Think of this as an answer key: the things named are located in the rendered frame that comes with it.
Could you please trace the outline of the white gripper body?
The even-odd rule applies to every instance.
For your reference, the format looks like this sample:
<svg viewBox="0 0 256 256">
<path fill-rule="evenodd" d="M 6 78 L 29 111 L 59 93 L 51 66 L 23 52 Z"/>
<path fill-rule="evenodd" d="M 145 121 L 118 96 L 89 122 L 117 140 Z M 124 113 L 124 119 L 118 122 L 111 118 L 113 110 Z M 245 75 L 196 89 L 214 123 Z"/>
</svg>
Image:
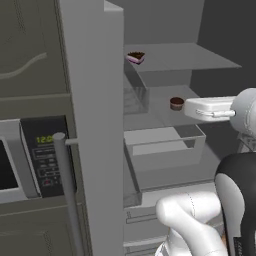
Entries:
<svg viewBox="0 0 256 256">
<path fill-rule="evenodd" d="M 190 98 L 184 103 L 184 114 L 200 121 L 228 121 L 235 115 L 231 109 L 234 96 Z"/>
</svg>

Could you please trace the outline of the chocolate cupcake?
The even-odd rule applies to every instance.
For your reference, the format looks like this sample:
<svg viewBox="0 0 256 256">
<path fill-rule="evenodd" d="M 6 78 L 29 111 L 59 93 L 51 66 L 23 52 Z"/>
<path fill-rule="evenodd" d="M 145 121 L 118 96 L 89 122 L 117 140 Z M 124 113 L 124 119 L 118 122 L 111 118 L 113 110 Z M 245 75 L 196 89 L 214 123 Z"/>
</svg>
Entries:
<svg viewBox="0 0 256 256">
<path fill-rule="evenodd" d="M 180 97 L 172 97 L 170 99 L 170 108 L 174 111 L 180 111 L 183 108 L 184 100 Z"/>
</svg>

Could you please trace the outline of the clear glass fridge shelf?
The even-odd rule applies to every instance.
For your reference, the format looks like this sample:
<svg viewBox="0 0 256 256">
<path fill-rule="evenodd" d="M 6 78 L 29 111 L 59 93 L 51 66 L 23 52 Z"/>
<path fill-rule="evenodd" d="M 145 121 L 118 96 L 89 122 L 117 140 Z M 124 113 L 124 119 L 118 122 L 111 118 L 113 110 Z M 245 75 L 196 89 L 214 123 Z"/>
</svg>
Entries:
<svg viewBox="0 0 256 256">
<path fill-rule="evenodd" d="M 188 98 L 198 98 L 198 95 L 187 85 L 150 87 L 148 111 L 145 113 L 125 115 L 124 130 L 205 124 L 205 121 L 199 121 L 185 116 L 184 111 L 172 110 L 169 106 L 169 100 L 172 97 L 180 97 L 186 100 Z"/>
</svg>

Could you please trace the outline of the grey fridge shelf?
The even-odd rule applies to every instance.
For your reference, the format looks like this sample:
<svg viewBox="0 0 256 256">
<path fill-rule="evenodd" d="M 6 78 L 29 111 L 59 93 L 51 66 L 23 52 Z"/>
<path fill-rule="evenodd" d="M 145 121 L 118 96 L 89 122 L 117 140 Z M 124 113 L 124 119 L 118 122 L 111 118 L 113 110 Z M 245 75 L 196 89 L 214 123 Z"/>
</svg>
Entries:
<svg viewBox="0 0 256 256">
<path fill-rule="evenodd" d="M 196 43 L 126 45 L 124 52 L 145 54 L 141 64 L 133 65 L 138 72 L 240 68 L 239 64 Z"/>
</svg>

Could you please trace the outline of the clear fridge drawer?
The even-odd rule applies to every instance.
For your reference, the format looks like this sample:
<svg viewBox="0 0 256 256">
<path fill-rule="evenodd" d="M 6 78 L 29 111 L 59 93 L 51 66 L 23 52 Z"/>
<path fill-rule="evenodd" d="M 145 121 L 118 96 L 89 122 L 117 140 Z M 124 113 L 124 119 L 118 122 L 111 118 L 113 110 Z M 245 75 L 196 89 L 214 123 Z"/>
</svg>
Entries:
<svg viewBox="0 0 256 256">
<path fill-rule="evenodd" d="M 197 125 L 125 131 L 136 171 L 167 169 L 200 162 L 206 135 Z"/>
</svg>

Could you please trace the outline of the chocolate pink cake slice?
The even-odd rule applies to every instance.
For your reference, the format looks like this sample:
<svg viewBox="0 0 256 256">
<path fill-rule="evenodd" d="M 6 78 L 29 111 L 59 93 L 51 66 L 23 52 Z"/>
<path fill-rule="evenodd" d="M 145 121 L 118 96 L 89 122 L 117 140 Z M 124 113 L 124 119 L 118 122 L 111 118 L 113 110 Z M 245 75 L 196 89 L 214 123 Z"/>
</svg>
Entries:
<svg viewBox="0 0 256 256">
<path fill-rule="evenodd" d="M 144 52 L 130 52 L 126 55 L 126 58 L 135 64 L 141 64 L 145 59 Z"/>
</svg>

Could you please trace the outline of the grey fridge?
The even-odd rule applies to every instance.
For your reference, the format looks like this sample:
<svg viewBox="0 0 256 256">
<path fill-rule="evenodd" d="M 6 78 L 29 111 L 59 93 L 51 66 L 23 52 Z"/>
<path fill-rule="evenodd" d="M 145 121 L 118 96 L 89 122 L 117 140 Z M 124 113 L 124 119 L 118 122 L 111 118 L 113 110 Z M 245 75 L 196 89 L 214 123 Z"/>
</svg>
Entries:
<svg viewBox="0 0 256 256">
<path fill-rule="evenodd" d="M 111 0 L 124 12 L 126 45 L 196 43 L 240 68 L 138 72 L 146 87 L 187 85 L 198 98 L 236 96 L 256 88 L 256 0 Z M 206 135 L 200 162 L 136 171 L 124 139 L 124 208 L 142 194 L 212 183 L 227 156 L 256 150 L 256 140 L 228 121 L 197 125 Z"/>
</svg>

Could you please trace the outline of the grey fridge door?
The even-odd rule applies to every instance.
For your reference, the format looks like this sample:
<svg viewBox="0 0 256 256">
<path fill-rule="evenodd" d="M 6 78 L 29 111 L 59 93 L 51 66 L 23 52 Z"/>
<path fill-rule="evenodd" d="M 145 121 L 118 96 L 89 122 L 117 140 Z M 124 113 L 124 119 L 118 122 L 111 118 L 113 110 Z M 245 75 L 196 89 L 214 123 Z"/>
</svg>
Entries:
<svg viewBox="0 0 256 256">
<path fill-rule="evenodd" d="M 93 256 L 123 256 L 123 9 L 59 0 Z"/>
</svg>

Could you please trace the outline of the small clear door bin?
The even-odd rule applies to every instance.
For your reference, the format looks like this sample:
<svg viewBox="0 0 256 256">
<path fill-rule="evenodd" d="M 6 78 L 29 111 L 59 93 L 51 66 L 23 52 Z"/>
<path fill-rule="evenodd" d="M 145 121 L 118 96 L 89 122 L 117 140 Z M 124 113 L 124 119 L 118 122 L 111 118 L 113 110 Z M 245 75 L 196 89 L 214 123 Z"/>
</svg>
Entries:
<svg viewBox="0 0 256 256">
<path fill-rule="evenodd" d="M 149 89 L 134 66 L 124 60 L 124 114 L 147 113 L 149 107 Z"/>
</svg>

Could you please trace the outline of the grey freezer drawer front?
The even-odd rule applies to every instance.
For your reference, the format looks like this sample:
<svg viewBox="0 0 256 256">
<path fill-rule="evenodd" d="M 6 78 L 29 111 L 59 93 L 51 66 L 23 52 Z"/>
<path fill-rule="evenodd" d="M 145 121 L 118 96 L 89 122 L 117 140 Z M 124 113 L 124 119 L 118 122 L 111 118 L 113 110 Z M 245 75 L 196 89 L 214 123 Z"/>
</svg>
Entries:
<svg viewBox="0 0 256 256">
<path fill-rule="evenodd" d="M 129 215 L 157 219 L 126 224 Z M 125 256 L 227 256 L 221 205 L 212 183 L 144 192 L 124 210 L 124 242 L 167 235 L 161 243 L 124 247 Z"/>
</svg>

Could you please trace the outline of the silver black microwave oven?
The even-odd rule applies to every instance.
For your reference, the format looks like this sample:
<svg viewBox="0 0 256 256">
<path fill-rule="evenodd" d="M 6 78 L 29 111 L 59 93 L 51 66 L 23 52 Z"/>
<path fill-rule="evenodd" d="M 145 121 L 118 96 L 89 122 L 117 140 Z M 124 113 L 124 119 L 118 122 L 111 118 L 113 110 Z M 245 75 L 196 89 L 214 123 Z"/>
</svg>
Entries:
<svg viewBox="0 0 256 256">
<path fill-rule="evenodd" d="M 0 120 L 0 204 L 64 194 L 53 135 L 64 116 Z"/>
</svg>

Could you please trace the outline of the olive cupboard door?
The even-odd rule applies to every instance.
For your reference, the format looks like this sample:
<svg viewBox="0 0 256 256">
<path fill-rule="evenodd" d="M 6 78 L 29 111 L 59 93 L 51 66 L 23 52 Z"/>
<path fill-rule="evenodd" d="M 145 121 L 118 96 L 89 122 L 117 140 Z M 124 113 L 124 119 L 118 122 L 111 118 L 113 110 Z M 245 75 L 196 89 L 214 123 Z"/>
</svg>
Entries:
<svg viewBox="0 0 256 256">
<path fill-rule="evenodd" d="M 0 0 L 0 97 L 66 91 L 58 0 Z"/>
<path fill-rule="evenodd" d="M 65 198 L 0 204 L 0 256 L 77 256 Z"/>
</svg>

